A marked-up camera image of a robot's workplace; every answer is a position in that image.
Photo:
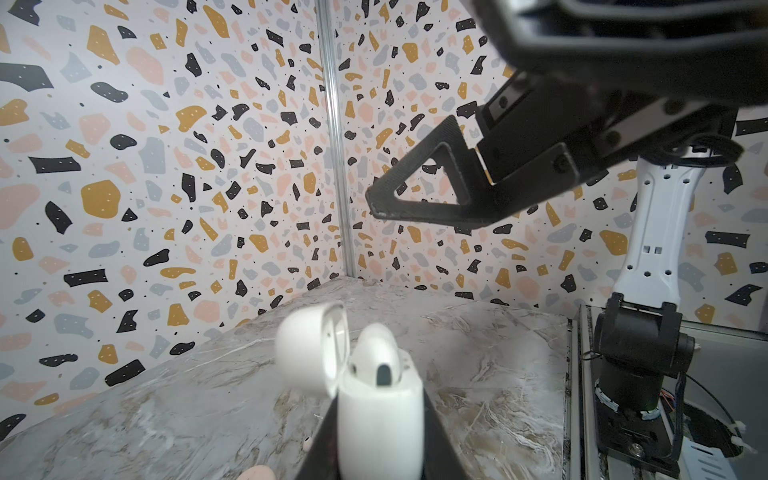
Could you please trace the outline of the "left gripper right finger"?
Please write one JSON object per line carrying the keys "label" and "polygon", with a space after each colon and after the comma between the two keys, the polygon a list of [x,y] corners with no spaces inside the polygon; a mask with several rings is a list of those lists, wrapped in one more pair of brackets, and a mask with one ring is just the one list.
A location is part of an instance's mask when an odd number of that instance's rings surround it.
{"label": "left gripper right finger", "polygon": [[424,466],[425,480],[467,480],[458,455],[451,444],[427,391],[424,391]]}

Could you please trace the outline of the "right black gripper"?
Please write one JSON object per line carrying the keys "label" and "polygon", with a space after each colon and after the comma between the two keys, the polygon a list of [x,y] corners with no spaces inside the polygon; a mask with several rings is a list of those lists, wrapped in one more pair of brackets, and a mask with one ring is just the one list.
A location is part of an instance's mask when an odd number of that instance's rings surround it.
{"label": "right black gripper", "polygon": [[[471,1],[514,75],[481,110],[470,149],[445,118],[365,193],[373,217],[478,229],[632,156],[727,167],[736,113],[767,101],[763,1]],[[397,190],[427,161],[455,204]],[[483,167],[494,180],[488,180]]]}

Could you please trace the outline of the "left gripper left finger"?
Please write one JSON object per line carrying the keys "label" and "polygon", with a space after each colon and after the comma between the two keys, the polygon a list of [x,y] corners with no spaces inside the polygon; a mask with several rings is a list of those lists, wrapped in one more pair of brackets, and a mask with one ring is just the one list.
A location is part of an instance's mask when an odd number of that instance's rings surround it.
{"label": "left gripper left finger", "polygon": [[337,448],[338,399],[335,398],[312,440],[312,446],[303,460],[296,480],[339,480],[340,469]]}

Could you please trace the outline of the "white earbud charging case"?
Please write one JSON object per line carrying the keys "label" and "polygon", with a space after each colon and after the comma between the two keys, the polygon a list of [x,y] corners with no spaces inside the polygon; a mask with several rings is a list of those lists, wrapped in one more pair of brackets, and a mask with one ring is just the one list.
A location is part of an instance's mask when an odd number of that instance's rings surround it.
{"label": "white earbud charging case", "polygon": [[347,311],[330,302],[296,310],[276,335],[276,364],[286,383],[338,399],[338,462],[344,479],[418,479],[424,466],[424,388],[410,354],[399,347],[402,375],[370,387],[350,366]]}

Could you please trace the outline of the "white earbud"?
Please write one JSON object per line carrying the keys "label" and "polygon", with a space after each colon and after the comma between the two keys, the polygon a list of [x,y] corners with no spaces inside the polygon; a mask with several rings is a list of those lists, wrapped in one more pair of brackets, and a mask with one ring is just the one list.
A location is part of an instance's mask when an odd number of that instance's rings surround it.
{"label": "white earbud", "polygon": [[402,364],[391,330],[381,323],[365,327],[350,357],[355,377],[370,387],[392,387],[399,382]]}

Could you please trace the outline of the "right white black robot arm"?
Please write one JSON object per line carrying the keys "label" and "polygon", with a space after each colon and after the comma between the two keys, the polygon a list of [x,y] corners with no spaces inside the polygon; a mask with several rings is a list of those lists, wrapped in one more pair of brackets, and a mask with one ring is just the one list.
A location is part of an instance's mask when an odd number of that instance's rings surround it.
{"label": "right white black robot arm", "polygon": [[707,168],[736,164],[740,108],[767,94],[763,1],[470,1],[512,77],[476,112],[469,148],[443,120],[367,190],[374,217],[494,224],[637,159],[638,200],[622,271],[586,335],[583,451],[675,478],[694,339],[681,332],[678,259]]}

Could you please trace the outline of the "pink earbud charging case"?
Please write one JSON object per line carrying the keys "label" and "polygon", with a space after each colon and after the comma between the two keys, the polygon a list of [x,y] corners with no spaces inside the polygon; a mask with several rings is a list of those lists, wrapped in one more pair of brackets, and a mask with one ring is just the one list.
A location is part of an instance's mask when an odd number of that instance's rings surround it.
{"label": "pink earbud charging case", "polygon": [[255,465],[242,472],[237,480],[276,480],[276,475],[266,465]]}

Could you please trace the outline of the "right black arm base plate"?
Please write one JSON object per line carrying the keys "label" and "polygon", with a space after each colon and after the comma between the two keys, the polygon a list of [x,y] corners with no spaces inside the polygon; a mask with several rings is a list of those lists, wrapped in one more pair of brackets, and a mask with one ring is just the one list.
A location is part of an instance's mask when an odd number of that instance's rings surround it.
{"label": "right black arm base plate", "polygon": [[658,413],[652,420],[600,415],[598,451],[642,479],[734,479],[732,462],[752,453],[740,424],[689,404]]}

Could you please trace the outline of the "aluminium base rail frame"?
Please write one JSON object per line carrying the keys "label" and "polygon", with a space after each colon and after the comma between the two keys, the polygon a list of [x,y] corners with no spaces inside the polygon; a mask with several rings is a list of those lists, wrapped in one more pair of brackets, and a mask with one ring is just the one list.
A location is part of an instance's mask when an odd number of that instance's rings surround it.
{"label": "aluminium base rail frame", "polygon": [[[571,321],[570,464],[571,479],[663,479],[598,449],[594,383],[599,370],[590,353],[593,323],[600,307],[582,305]],[[714,448],[685,445],[679,460],[681,479],[747,479],[767,462],[767,337],[755,332],[684,322],[682,331],[696,338],[699,349],[689,370],[686,398],[708,414],[727,422],[716,403],[743,421],[746,443],[739,460],[726,459]]]}

